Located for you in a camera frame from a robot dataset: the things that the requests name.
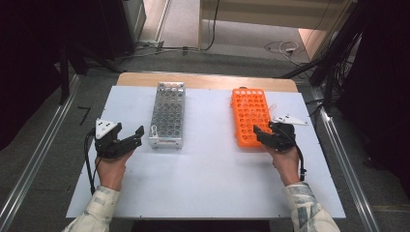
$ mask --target wooden table edge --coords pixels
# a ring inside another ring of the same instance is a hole
[[[187,88],[192,89],[247,87],[271,92],[298,93],[296,83],[292,79],[177,72],[124,72],[118,77],[117,86],[156,87],[160,81],[185,82]]]

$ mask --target right hand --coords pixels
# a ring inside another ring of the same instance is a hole
[[[101,186],[120,191],[123,185],[126,162],[132,155],[133,150],[118,159],[96,158],[97,172]]]
[[[298,167],[299,155],[296,147],[292,147],[284,152],[278,152],[274,148],[263,145],[265,150],[272,156],[272,164],[280,174],[280,178],[285,186],[300,182]]]

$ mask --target orange test tube rack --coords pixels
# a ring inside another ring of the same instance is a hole
[[[233,115],[235,120],[235,136],[240,147],[260,147],[253,132],[253,125],[265,132],[272,132],[269,128],[271,116],[261,89],[240,88],[232,90]]]

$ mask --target white tabletop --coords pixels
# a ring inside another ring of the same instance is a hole
[[[290,217],[283,184],[262,149],[237,146],[231,91],[187,89],[184,147],[154,150],[148,129],[155,87],[114,86],[102,119],[122,123],[119,138],[143,125],[145,135],[127,163],[122,195],[114,216],[146,219]],[[265,92],[271,116],[290,114],[308,126],[295,126],[305,157],[306,181],[333,218],[345,218],[335,185],[308,117],[301,94]],[[90,159],[94,160],[94,144]],[[79,176],[68,218],[77,217],[91,198],[85,165]]]

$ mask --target camouflage sleeve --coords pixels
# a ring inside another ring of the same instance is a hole
[[[98,186],[84,212],[70,223],[63,232],[109,231],[109,223],[117,205],[119,191]]]
[[[285,187],[283,191],[295,232],[340,231],[332,217],[317,202],[308,183],[296,183]]]

